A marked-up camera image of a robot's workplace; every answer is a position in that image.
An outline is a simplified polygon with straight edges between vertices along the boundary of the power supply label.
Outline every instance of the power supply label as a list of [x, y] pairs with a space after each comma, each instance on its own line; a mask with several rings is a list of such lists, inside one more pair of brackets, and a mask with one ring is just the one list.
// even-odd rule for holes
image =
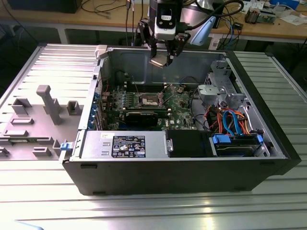
[[113, 158], [146, 157], [145, 136], [114, 136]]

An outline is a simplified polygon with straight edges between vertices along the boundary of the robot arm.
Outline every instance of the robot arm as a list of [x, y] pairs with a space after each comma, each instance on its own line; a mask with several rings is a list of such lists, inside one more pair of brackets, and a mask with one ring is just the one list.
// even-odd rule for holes
[[[229, 14], [217, 15], [216, 12], [224, 8], [229, 3], [237, 2], [241, 5], [240, 9]], [[195, 0], [150, 0], [150, 19], [142, 19], [139, 21], [138, 29], [141, 34], [141, 39], [144, 44], [147, 44], [151, 48], [151, 63], [163, 68], [169, 66], [174, 57], [178, 56], [185, 44], [191, 38], [191, 35], [187, 31], [196, 29], [205, 24], [211, 17], [214, 16], [230, 16], [238, 13], [243, 9], [243, 2], [241, 0], [229, 0], [221, 4], [197, 25], [189, 26], [188, 23], [180, 22], [181, 10], [183, 7], [196, 3], [197, 7], [201, 11], [203, 8]], [[204, 27], [205, 30], [211, 30], [212, 27]], [[157, 44], [165, 44], [167, 49], [167, 55], [157, 54]]]

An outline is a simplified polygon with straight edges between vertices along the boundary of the black cable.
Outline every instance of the black cable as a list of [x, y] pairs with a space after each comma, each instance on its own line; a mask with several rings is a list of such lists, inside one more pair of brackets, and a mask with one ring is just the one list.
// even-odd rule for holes
[[126, 24], [125, 24], [125, 26], [126, 26], [126, 43], [127, 43], [127, 46], [129, 46], [129, 45], [128, 45], [128, 14], [129, 14], [129, 9], [127, 9], [127, 13], [126, 13]]
[[232, 44], [230, 44], [230, 45], [228, 45], [229, 43], [230, 43], [230, 40], [225, 44], [224, 42], [225, 42], [225, 40], [223, 41], [223, 47], [224, 46], [234, 46], [234, 45], [237, 45], [238, 44], [238, 42], [239, 42], [239, 39], [240, 39], [240, 35], [241, 35], [241, 31], [240, 30], [238, 30], [238, 35], [237, 35], [237, 37], [235, 37], [231, 42], [232, 42]]
[[111, 17], [109, 16], [110, 12], [106, 11], [106, 12], [103, 12], [103, 14], [101, 14], [101, 13], [98, 12], [98, 11], [100, 11], [98, 8], [99, 8], [99, 7], [102, 7], [102, 6], [113, 5], [113, 4], [116, 2], [116, 0], [113, 0], [113, 2], [111, 2], [111, 3], [101, 4], [101, 5], [98, 5], [98, 6], [95, 6], [95, 3], [94, 3], [95, 0], [92, 0], [92, 1], [93, 1], [93, 8], [94, 8], [94, 11], [95, 11], [95, 13], [96, 13], [97, 15], [102, 16], [102, 17], [105, 17], [105, 18], [107, 18], [107, 19], [111, 19]]
[[141, 14], [141, 19], [140, 19], [140, 20], [143, 19], [143, 14], [144, 14], [144, 9], [143, 9], [143, 7], [144, 7], [144, 0], [142, 0], [142, 14]]
[[187, 1], [182, 3], [182, 6], [189, 6], [189, 5], [196, 3], [196, 2], [197, 2], [197, 0], [190, 0], [190, 1], [187, 0]]
[[201, 83], [193, 76], [185, 76], [184, 78], [182, 78], [179, 82], [179, 84], [181, 85], [182, 84], [182, 81], [186, 78], [192, 78], [194, 81], [196, 81], [199, 85], [201, 85]]
[[30, 32], [29, 31], [27, 31], [27, 29], [23, 26], [23, 25], [21, 25], [21, 23], [11, 14], [11, 12], [8, 10], [8, 8], [6, 8], [6, 5], [4, 4], [4, 1], [3, 0], [1, 0], [2, 1], [2, 4], [3, 4], [3, 6], [4, 6], [4, 8], [5, 8], [5, 10], [7, 11], [7, 13], [30, 35], [30, 37], [38, 44], [38, 41], [32, 36], [32, 34], [30, 34]]
[[84, 11], [86, 11], [86, 12], [89, 12], [89, 13], [103, 13], [103, 12], [115, 10], [115, 9], [117, 9], [117, 8], [119, 8], [119, 7], [126, 6], [126, 5], [121, 5], [121, 6], [117, 6], [117, 7], [114, 7], [114, 8], [108, 9], [108, 10], [104, 10], [104, 11], [89, 11], [89, 10], [87, 10], [87, 9], [84, 8], [85, 3], [89, 2], [89, 1], [91, 1], [91, 0], [86, 0], [84, 3], [81, 4], [81, 9], [84, 10]]
[[194, 116], [193, 111], [192, 111], [192, 102], [193, 102], [194, 95], [195, 95], [196, 91], [197, 91], [197, 88], [194, 90], [194, 93], [192, 95], [192, 99], [191, 99], [191, 102], [190, 102], [190, 105], [189, 105], [191, 115], [192, 115], [192, 119], [194, 119], [197, 123], [199, 123], [203, 129], [208, 129], [204, 124], [202, 124], [199, 120], [196, 119], [197, 116], [204, 115], [204, 114], [197, 114], [196, 116]]
[[[232, 25], [233, 23], [231, 22], [231, 20], [235, 23], [235, 20], [233, 19], [233, 17], [229, 16], [229, 21], [230, 21], [230, 24]], [[226, 38], [224, 39], [224, 41], [221, 42], [220, 46], [217, 48], [218, 50], [221, 48], [221, 46], [223, 46], [223, 49], [225, 48], [226, 39], [228, 38], [228, 36], [230, 35], [230, 32], [231, 32], [231, 28], [228, 27], [228, 24], [225, 23], [225, 25], [226, 25], [226, 27], [229, 29], [229, 31], [228, 31], [228, 34], [227, 34]]]
[[301, 52], [301, 50], [303, 49], [303, 47], [304, 47], [304, 45], [306, 44], [306, 42], [307, 42], [307, 38], [305, 39], [305, 41], [304, 41], [304, 43], [302, 44], [302, 46], [299, 48], [298, 53]]
[[134, 9], [132, 9], [132, 42], [131, 42], [131, 45], [134, 45]]
[[[5, 31], [5, 29], [3, 28], [2, 25], [0, 25], [0, 28], [1, 28], [0, 31], [1, 31], [2, 33], [4, 33], [5, 36], [8, 37], [7, 41], [10, 41], [10, 42], [12, 43], [12, 45], [13, 45], [16, 49], [18, 49], [17, 45], [16, 45], [16, 44], [14, 43], [14, 41], [13, 41], [13, 39], [15, 38], [15, 36], [10, 36], [10, 35]], [[27, 51], [28, 53], [32, 54], [31, 51], [27, 50], [26, 48], [24, 48], [24, 47], [22, 47], [22, 46], [19, 46], [19, 48], [21, 48], [21, 49], [23, 49], [24, 51]]]
[[[219, 10], [223, 9], [226, 5], [230, 4], [230, 3], [233, 3], [233, 2], [237, 2], [241, 5], [241, 7], [234, 11], [234, 12], [231, 12], [231, 13], [227, 13], [227, 14], [216, 14]], [[199, 7], [199, 9], [205, 13], [207, 13], [207, 11], [205, 9], [203, 9], [198, 3], [197, 1], [195, 2], [197, 4], [197, 6]], [[207, 22], [212, 16], [216, 16], [216, 17], [226, 17], [226, 16], [231, 16], [231, 15], [234, 15], [236, 13], [239, 13], [244, 7], [244, 3], [241, 1], [241, 0], [229, 0], [229, 1], [226, 1], [224, 2], [223, 4], [221, 4], [220, 6], [218, 6], [213, 12], [211, 12], [210, 14], [208, 14], [208, 16], [203, 20], [201, 21], [200, 23], [198, 23], [197, 25], [194, 25], [194, 26], [188, 26], [187, 30], [194, 30], [200, 26], [202, 26], [205, 22]]]
[[238, 6], [233, 6], [230, 10], [232, 11], [234, 8], [238, 8]]

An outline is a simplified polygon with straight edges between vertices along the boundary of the electronic equipment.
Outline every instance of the electronic equipment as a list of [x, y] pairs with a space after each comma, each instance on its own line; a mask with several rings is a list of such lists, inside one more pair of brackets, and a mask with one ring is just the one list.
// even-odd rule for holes
[[272, 9], [262, 9], [257, 18], [258, 23], [274, 23], [276, 15]]
[[76, 13], [82, 0], [7, 0], [13, 10]]
[[0, 159], [59, 159], [84, 195], [250, 191], [301, 161], [307, 134], [292, 134], [307, 96], [274, 57], [149, 59], [144, 47], [38, 47], [1, 98]]
[[[233, 2], [239, 3], [240, 8], [222, 14], [224, 6]], [[241, 0], [150, 0], [149, 6], [149, 19], [141, 19], [138, 30], [143, 44], [151, 50], [150, 63], [163, 68], [180, 55], [191, 38], [188, 31], [194, 30], [197, 39], [192, 38], [191, 43], [200, 46], [214, 25], [219, 23], [220, 17], [240, 12], [244, 4]], [[157, 54], [157, 43], [165, 44], [166, 55]]]
[[250, 7], [245, 15], [245, 22], [250, 24], [255, 24], [260, 15], [260, 10], [258, 8]]

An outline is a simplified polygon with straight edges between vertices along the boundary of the blue cable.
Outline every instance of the blue cable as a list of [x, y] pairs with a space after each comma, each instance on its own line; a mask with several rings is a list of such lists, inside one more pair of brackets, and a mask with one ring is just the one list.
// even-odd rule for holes
[[228, 22], [228, 24], [229, 24], [229, 26], [230, 26], [230, 32], [231, 32], [230, 41], [229, 41], [229, 43], [228, 43], [227, 46], [226, 46], [226, 50], [227, 50], [227, 49], [229, 48], [231, 42], [232, 42], [232, 38], [233, 38], [233, 36], [234, 36], [234, 29], [233, 29], [233, 27], [232, 27], [231, 22], [230, 22], [228, 19], [223, 18], [223, 20], [225, 20], [226, 22]]
[[235, 124], [235, 128], [236, 128], [236, 133], [241, 135], [242, 130], [239, 127], [238, 119], [236, 117], [236, 114], [233, 111], [227, 110], [227, 111], [224, 112], [224, 114], [223, 114], [223, 126], [230, 133], [231, 136], [234, 136], [234, 133], [228, 128], [227, 123], [226, 123], [227, 113], [231, 113], [232, 116], [234, 117], [234, 124]]

